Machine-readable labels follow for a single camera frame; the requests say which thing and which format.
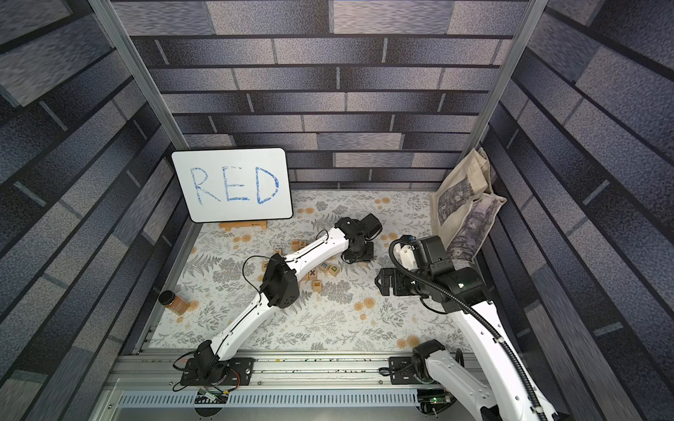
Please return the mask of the wooden block green D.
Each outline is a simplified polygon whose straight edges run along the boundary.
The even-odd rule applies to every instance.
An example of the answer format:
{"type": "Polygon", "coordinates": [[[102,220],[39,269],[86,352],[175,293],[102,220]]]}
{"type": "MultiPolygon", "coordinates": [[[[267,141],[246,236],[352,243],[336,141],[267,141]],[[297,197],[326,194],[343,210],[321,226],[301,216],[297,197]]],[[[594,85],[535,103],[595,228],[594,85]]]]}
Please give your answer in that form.
{"type": "Polygon", "coordinates": [[[328,269],[328,273],[330,273],[330,275],[332,275],[332,276],[339,275],[340,271],[341,271],[340,268],[338,266],[335,266],[335,265],[331,265],[328,269]]]}

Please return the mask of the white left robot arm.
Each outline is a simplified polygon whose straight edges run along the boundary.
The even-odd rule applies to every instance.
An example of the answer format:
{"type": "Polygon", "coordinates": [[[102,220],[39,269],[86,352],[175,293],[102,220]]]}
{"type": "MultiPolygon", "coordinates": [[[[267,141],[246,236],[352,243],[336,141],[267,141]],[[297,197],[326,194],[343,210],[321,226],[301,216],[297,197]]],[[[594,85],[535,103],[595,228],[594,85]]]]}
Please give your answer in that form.
{"type": "Polygon", "coordinates": [[[207,388],[221,384],[236,372],[230,361],[249,336],[278,310],[290,307],[299,298],[301,278],[336,255],[347,264],[371,261],[373,240],[382,229],[382,223],[373,214],[363,219],[345,217],[297,252],[285,256],[273,254],[257,297],[220,334],[185,354],[187,362],[182,368],[174,367],[182,373],[179,384],[207,388]]]}

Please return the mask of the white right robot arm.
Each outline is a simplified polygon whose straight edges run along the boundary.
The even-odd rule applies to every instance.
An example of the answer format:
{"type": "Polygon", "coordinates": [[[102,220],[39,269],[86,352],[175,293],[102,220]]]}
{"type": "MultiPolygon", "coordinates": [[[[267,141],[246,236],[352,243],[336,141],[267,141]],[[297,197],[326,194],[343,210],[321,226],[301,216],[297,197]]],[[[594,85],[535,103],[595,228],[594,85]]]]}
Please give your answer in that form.
{"type": "Polygon", "coordinates": [[[417,296],[439,303],[440,314],[463,332],[486,377],[472,375],[439,340],[414,347],[410,369],[421,382],[436,382],[475,420],[558,420],[507,338],[484,281],[471,267],[457,269],[437,236],[405,235],[391,242],[392,265],[375,284],[384,296],[417,296]]]}

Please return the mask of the whiteboard with RED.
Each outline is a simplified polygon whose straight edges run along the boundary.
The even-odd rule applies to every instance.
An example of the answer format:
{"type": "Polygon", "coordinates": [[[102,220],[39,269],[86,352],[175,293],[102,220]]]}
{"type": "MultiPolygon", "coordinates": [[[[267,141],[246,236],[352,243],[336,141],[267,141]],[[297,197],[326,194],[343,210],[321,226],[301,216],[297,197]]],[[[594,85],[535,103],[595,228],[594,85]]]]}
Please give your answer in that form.
{"type": "Polygon", "coordinates": [[[177,151],[171,159],[195,223],[293,216],[287,154],[282,148],[177,151]]]}

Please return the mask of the cream Monet tote bag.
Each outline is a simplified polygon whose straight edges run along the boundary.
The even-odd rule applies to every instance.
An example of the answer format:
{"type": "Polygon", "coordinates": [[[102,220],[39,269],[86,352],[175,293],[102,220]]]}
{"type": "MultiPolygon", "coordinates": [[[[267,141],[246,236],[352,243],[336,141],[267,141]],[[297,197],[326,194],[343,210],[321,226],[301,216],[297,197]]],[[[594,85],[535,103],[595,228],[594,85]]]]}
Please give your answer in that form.
{"type": "Polygon", "coordinates": [[[507,199],[493,191],[493,169],[482,148],[469,152],[430,195],[432,233],[450,259],[474,261],[507,199]]]}

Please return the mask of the wooden whiteboard stand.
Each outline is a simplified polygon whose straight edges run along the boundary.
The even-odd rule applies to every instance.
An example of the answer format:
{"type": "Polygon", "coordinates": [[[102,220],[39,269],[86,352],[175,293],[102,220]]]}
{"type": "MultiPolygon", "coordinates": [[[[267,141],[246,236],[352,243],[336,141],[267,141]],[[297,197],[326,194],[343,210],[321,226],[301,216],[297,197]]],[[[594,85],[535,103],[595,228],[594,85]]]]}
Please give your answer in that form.
{"type": "Polygon", "coordinates": [[[226,232],[231,232],[235,228],[248,228],[248,227],[260,227],[263,230],[267,230],[268,229],[268,221],[267,220],[252,220],[252,221],[219,223],[219,229],[224,229],[226,232]]]}

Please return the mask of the brown spice jar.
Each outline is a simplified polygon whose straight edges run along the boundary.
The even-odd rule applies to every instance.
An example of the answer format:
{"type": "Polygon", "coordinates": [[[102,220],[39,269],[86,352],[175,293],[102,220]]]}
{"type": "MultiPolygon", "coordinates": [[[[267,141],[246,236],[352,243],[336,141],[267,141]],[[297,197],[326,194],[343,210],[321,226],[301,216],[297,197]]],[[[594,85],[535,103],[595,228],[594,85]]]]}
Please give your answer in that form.
{"type": "Polygon", "coordinates": [[[158,302],[178,316],[184,315],[190,307],[190,303],[178,296],[172,290],[165,290],[158,296],[158,302]]]}

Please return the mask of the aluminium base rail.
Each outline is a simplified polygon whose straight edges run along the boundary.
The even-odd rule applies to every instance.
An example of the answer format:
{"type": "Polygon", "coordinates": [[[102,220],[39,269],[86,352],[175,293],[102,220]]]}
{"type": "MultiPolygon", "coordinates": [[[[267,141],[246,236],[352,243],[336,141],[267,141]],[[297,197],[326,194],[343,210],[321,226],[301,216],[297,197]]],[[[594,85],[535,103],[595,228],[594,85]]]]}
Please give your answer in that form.
{"type": "Polygon", "coordinates": [[[173,367],[181,349],[122,356],[106,379],[93,420],[425,420],[419,405],[449,401],[439,384],[379,368],[408,363],[407,353],[242,351],[245,384],[226,403],[181,388],[173,367]]]}

